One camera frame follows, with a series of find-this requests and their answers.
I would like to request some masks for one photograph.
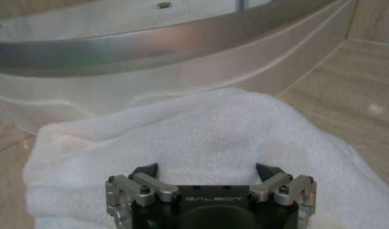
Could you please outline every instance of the shower enclosure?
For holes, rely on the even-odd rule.
[[[221,87],[278,94],[355,0],[103,0],[1,21],[0,109],[23,130]]]

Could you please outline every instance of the silver metal bracket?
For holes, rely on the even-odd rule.
[[[283,184],[289,183],[289,177],[285,173],[277,173],[263,183],[250,186],[250,195],[254,196],[255,202],[266,202],[269,194]]]
[[[275,203],[283,206],[298,203],[298,229],[306,228],[309,217],[315,213],[317,183],[311,177],[299,175],[274,191]]]
[[[315,189],[317,183],[311,177],[299,175],[291,179],[290,175],[277,173],[263,183],[250,186],[250,198],[257,203],[266,202],[269,195],[274,193],[277,204],[289,206],[298,203],[297,228],[305,229],[307,219],[315,213]]]
[[[127,178],[123,175],[110,177],[105,182],[106,213],[113,216],[117,228],[130,228],[129,212],[134,201],[139,206],[149,206],[157,194],[162,202],[179,200],[178,188],[154,179],[145,173],[135,173]]]
[[[137,173],[131,176],[131,179],[141,185],[147,185],[154,190],[159,200],[166,203],[171,203],[179,200],[181,194],[175,185],[169,185],[159,182],[151,176],[145,173]]]

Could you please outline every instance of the drain hole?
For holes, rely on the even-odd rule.
[[[155,6],[158,9],[165,9],[171,6],[171,2],[165,1],[165,2],[158,3]]]

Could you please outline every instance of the beige tile floor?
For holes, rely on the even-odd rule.
[[[278,98],[354,146],[389,184],[389,46],[346,41]],[[33,143],[0,115],[0,229],[34,225],[21,179]]]

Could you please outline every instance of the white towel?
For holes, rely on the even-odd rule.
[[[41,128],[23,170],[35,228],[114,228],[103,182],[154,162],[177,185],[255,184],[257,162],[310,175],[309,228],[389,229],[389,187],[357,152],[279,100],[237,89]]]

